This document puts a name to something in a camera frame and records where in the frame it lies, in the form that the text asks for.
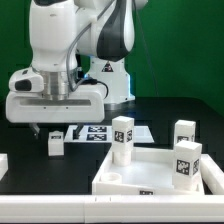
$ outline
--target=black table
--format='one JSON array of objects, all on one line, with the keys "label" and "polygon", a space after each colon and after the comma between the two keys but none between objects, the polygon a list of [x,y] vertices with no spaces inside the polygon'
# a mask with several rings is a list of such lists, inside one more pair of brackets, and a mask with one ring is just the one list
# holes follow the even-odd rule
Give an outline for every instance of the black table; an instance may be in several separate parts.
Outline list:
[{"label": "black table", "polygon": [[[27,124],[11,124],[0,105],[0,153],[8,154],[9,170],[0,182],[2,195],[83,195],[91,194],[91,182],[110,144],[65,144],[65,156],[48,157],[48,132],[66,132],[67,124],[40,124],[40,139],[34,138]],[[135,118],[136,125],[147,125],[155,140],[141,147],[173,148],[174,124],[196,121],[196,142],[224,169],[224,118],[198,99],[137,98],[135,104],[118,111],[107,111],[102,125],[111,125],[117,116]]]}]

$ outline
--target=white cube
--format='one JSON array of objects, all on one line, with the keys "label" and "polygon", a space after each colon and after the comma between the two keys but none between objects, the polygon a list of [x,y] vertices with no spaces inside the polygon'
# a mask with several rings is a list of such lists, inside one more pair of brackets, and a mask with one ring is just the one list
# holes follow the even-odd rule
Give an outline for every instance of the white cube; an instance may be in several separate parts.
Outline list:
[{"label": "white cube", "polygon": [[64,155],[64,133],[55,131],[49,133],[48,139],[48,155],[63,156]]},{"label": "white cube", "polygon": [[112,150],[114,152],[131,151],[133,149],[134,119],[117,117],[112,120]]},{"label": "white cube", "polygon": [[196,122],[179,120],[174,129],[174,145],[182,140],[194,142]]},{"label": "white cube", "polygon": [[174,147],[172,183],[175,188],[196,190],[200,184],[202,145],[182,140]]}]

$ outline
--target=black panel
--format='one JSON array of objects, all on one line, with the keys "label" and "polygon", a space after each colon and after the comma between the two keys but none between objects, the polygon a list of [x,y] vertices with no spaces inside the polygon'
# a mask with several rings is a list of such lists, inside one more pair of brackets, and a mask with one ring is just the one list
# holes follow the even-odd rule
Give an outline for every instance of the black panel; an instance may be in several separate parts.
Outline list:
[{"label": "black panel", "polygon": [[32,83],[28,79],[18,81],[15,83],[15,89],[17,91],[31,91]]},{"label": "black panel", "polygon": [[104,25],[97,43],[97,56],[103,60],[119,61],[129,51],[124,42],[126,0],[117,0],[115,9]]},{"label": "black panel", "polygon": [[49,6],[55,3],[65,2],[67,0],[34,0],[34,1],[39,6]]}]

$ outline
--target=green wall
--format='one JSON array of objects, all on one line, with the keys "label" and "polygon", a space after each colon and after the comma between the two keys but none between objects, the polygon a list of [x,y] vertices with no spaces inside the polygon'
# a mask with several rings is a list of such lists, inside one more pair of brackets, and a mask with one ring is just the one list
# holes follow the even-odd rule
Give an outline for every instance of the green wall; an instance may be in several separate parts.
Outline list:
[{"label": "green wall", "polygon": [[[30,64],[30,0],[0,0],[0,100],[13,71]],[[224,115],[224,0],[151,0],[139,12],[159,96],[199,98]],[[136,96],[156,96],[136,22],[126,59]]]}]

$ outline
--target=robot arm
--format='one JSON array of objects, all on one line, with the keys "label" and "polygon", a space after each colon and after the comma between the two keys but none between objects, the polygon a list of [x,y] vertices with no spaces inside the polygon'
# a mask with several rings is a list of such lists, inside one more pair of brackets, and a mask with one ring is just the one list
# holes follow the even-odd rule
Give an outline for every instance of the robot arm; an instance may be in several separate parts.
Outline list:
[{"label": "robot arm", "polygon": [[[144,5],[145,0],[137,0]],[[32,67],[10,79],[6,115],[11,122],[70,123],[104,119],[103,85],[81,85],[70,75],[75,54],[118,61],[132,49],[132,0],[32,0]]]}]

